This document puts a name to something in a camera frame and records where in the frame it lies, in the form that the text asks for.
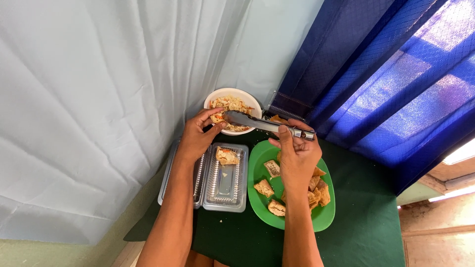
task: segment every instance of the hand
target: hand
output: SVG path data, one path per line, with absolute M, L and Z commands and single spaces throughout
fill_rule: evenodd
M 204 154 L 214 137 L 226 127 L 226 123 L 216 124 L 206 133 L 203 132 L 203 128 L 212 123 L 211 115 L 223 110 L 222 107 L 202 109 L 186 122 L 177 151 L 181 158 L 194 163 Z
M 313 131 L 311 127 L 298 120 L 290 119 L 289 124 L 304 130 Z M 269 138 L 269 143 L 282 150 L 280 174 L 287 199 L 293 196 L 304 196 L 307 198 L 308 184 L 315 166 L 322 157 L 322 150 L 318 141 L 312 142 L 293 137 L 285 125 L 279 126 L 279 133 L 275 134 L 279 137 L 280 141 Z

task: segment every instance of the table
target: table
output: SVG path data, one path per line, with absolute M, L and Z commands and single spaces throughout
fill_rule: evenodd
M 219 134 L 214 142 L 245 144 L 249 151 L 268 134 Z M 336 212 L 333 223 L 316 232 L 326 267 L 404 267 L 396 196 L 391 170 L 358 154 L 319 140 L 332 176 Z M 125 241 L 145 241 L 160 206 L 155 200 Z M 231 267 L 281 266 L 284 231 L 261 221 L 249 203 L 242 213 L 194 211 L 191 248 Z

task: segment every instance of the fingernail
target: fingernail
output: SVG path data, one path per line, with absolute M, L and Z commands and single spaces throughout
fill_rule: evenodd
M 281 125 L 279 126 L 279 134 L 285 134 L 287 132 L 287 126 Z

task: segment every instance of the blue curtain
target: blue curtain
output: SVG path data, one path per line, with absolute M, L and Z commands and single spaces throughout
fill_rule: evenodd
M 475 3 L 327 2 L 272 106 L 393 168 L 399 194 L 475 137 Z

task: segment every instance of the white bowl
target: white bowl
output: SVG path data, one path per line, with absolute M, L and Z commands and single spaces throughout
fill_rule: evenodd
M 251 110 L 251 116 L 259 118 L 259 119 L 262 118 L 262 110 L 261 110 L 261 106 L 259 105 L 259 102 L 252 95 L 244 92 L 243 90 L 239 90 L 236 88 L 221 88 L 216 91 L 213 91 L 208 97 L 206 97 L 204 108 L 210 108 L 209 106 L 210 101 L 216 100 L 216 98 L 218 97 L 227 96 L 227 95 L 232 95 L 234 97 L 241 98 L 247 106 L 254 108 Z M 255 128 L 252 127 L 242 132 L 232 132 L 228 130 L 221 130 L 221 133 L 225 135 L 235 136 L 235 135 L 247 134 L 254 129 Z

